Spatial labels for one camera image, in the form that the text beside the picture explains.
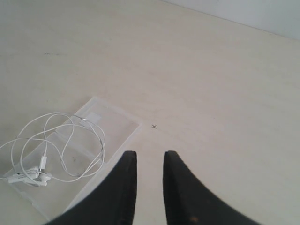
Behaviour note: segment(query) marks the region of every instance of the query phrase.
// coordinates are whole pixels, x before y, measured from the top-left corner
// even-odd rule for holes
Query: white table
[[[166,150],[245,215],[296,225],[299,58],[299,41],[157,0],[2,1],[0,143],[98,96],[145,124],[127,146],[138,154],[135,225],[166,224]],[[2,183],[0,203],[2,224],[43,222]]]

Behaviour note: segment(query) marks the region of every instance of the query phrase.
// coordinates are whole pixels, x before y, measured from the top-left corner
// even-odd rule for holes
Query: transparent plastic box
[[[113,168],[112,164],[115,164],[118,157],[124,152],[124,144],[132,138],[141,126],[139,119],[127,114],[122,109],[108,105],[97,97],[93,97],[75,115],[87,118],[104,130],[106,144],[105,163],[102,169],[94,176],[81,178],[72,183],[51,179],[46,187],[31,187],[22,182],[10,184],[22,197],[29,200],[47,220],[57,217],[74,206],[101,183]],[[84,122],[77,117],[73,116],[71,119],[75,124],[85,126]],[[61,151],[71,131],[72,127],[60,127],[51,133],[47,140],[53,142]],[[103,137],[101,131],[97,128],[95,131],[101,138]],[[50,144],[47,147],[45,171],[63,180],[74,179],[63,170],[56,149]],[[63,157],[68,171],[72,174],[82,174],[100,150],[101,145],[95,135],[83,128],[76,127]],[[24,158],[24,168],[29,169],[38,166],[44,151],[45,142],[37,146]],[[21,170],[20,165],[16,165],[16,168],[18,171]],[[99,166],[96,165],[89,173],[96,171],[98,168]],[[10,170],[6,176],[13,173],[14,171]]]

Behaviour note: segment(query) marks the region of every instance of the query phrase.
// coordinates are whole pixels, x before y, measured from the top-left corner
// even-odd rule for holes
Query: white cable
[[[49,129],[49,130],[46,130],[46,126],[47,126],[48,122],[50,121],[50,119],[53,118],[54,116],[57,116],[57,115],[62,115],[62,116],[67,117],[68,120],[71,121],[71,124],[63,124],[63,125],[60,125],[60,126],[51,128],[51,129]],[[43,132],[40,132],[40,133],[38,133],[38,134],[35,134],[35,135],[33,135],[32,137],[30,137],[30,138],[20,138],[20,135],[23,133],[23,131],[26,129],[27,126],[29,126],[29,125],[30,125],[31,123],[33,123],[34,121],[36,121],[36,120],[38,120],[38,119],[40,119],[40,118],[42,118],[42,117],[45,117],[45,116],[50,116],[50,117],[47,119],[47,122],[46,122],[45,125],[44,125]],[[89,125],[89,127],[90,127],[91,130],[88,129],[88,128],[86,128],[86,127],[84,127],[84,126],[82,126],[82,125],[76,125],[76,124],[74,124],[73,121],[72,121],[72,119],[71,119],[69,116],[75,116],[75,117],[81,119],[82,121],[85,121],[85,122]],[[94,126],[96,126],[97,128],[100,129],[100,131],[102,132],[102,135],[103,135],[103,141],[101,140],[101,138],[99,137],[99,135],[96,133],[95,129],[92,127],[91,124],[94,125]],[[68,140],[67,140],[67,142],[66,142],[66,144],[65,144],[65,146],[64,146],[64,148],[63,148],[63,150],[62,150],[62,153],[60,153],[59,149],[57,148],[57,146],[56,146],[54,143],[52,143],[52,142],[49,141],[49,140],[46,140],[46,133],[47,133],[47,132],[50,132],[50,131],[53,131],[53,130],[55,130],[55,129],[61,128],[61,127],[65,127],[65,126],[72,126],[72,132],[71,132],[71,135],[69,136],[69,138],[68,138]],[[73,175],[73,174],[71,174],[71,173],[68,171],[67,166],[66,166],[66,164],[65,164],[65,162],[64,162],[64,160],[63,160],[63,154],[64,154],[64,152],[65,152],[65,150],[66,150],[66,148],[67,148],[68,143],[70,142],[70,140],[71,140],[71,138],[72,138],[72,136],[73,136],[75,127],[81,127],[81,128],[84,128],[84,129],[86,129],[86,130],[92,132],[93,134],[96,135],[96,137],[98,138],[98,140],[100,141],[100,144],[101,144],[101,148],[100,148],[99,154],[92,160],[92,162],[90,163],[90,165],[87,167],[87,169],[86,169],[81,175]],[[35,138],[36,136],[41,135],[41,134],[44,135],[44,138],[45,138],[45,139]],[[24,144],[23,149],[22,149],[22,152],[21,152],[21,155],[20,155],[20,167],[21,167],[21,169],[22,169],[22,172],[28,177],[28,179],[30,179],[32,182],[36,183],[37,185],[38,185],[38,183],[37,183],[35,180],[33,180],[33,179],[27,174],[26,170],[25,170],[24,167],[23,167],[23,162],[22,162],[22,161],[23,161],[23,154],[24,154],[25,148],[26,148],[26,146],[27,146],[27,144],[29,143],[30,140],[38,140],[38,141],[43,141],[43,142],[45,142],[44,157],[46,157],[46,154],[47,154],[47,146],[48,146],[48,143],[50,143],[51,145],[53,145],[53,147],[56,149],[56,151],[57,151],[58,154],[59,154],[60,161],[61,161],[61,165],[62,165],[62,168],[64,169],[64,171],[65,171],[67,174],[69,174],[70,176],[77,177],[77,178],[74,179],[74,180],[61,180],[61,179],[58,179],[58,178],[56,178],[56,177],[54,177],[54,176],[51,176],[51,178],[53,178],[53,179],[55,179],[55,180],[59,180],[59,181],[62,181],[62,182],[74,182],[74,181],[76,181],[76,180],[79,180],[79,179],[82,178],[82,177],[88,177],[88,176],[92,176],[92,175],[96,174],[98,171],[100,171],[100,169],[102,168],[102,166],[103,166],[103,164],[104,164],[104,156],[105,156],[104,146],[105,146],[106,139],[105,139],[105,133],[104,133],[103,129],[102,129],[100,126],[98,126],[98,125],[92,123],[91,121],[89,121],[89,120],[87,120],[87,119],[83,119],[83,118],[81,118],[81,117],[79,117],[79,116],[76,116],[76,115],[70,115],[70,114],[61,113],[61,112],[52,112],[52,113],[48,113],[48,114],[42,115],[42,116],[40,116],[40,117],[37,117],[37,118],[35,118],[34,120],[30,121],[30,122],[29,122],[29,123],[21,130],[21,132],[18,134],[18,136],[17,136],[16,139],[11,140],[11,141],[5,143],[4,145],[0,146],[0,149],[2,149],[2,148],[3,148],[4,146],[6,146],[7,144],[13,143],[12,148],[11,148],[11,162],[12,162],[12,166],[13,166],[13,169],[14,169],[15,172],[16,172],[16,168],[15,168],[15,164],[14,164],[14,161],[13,161],[13,150],[14,150],[14,146],[15,146],[16,141],[21,140],[21,139],[23,139],[23,140],[25,139],[25,140],[27,140],[27,141],[26,141],[26,143]],[[99,161],[101,161],[100,167],[99,167],[95,172],[90,173],[90,174],[87,174],[87,173],[88,173],[95,165],[97,165],[97,164],[99,163]],[[0,176],[0,179],[7,179],[7,178],[8,178],[8,177]]]

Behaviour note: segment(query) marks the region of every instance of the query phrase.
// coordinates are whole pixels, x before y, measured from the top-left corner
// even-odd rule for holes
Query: black object
[[[259,225],[210,192],[175,151],[165,153],[163,189],[168,225]]]
[[[89,196],[48,225],[132,225],[136,162],[136,152],[125,151],[113,170]]]

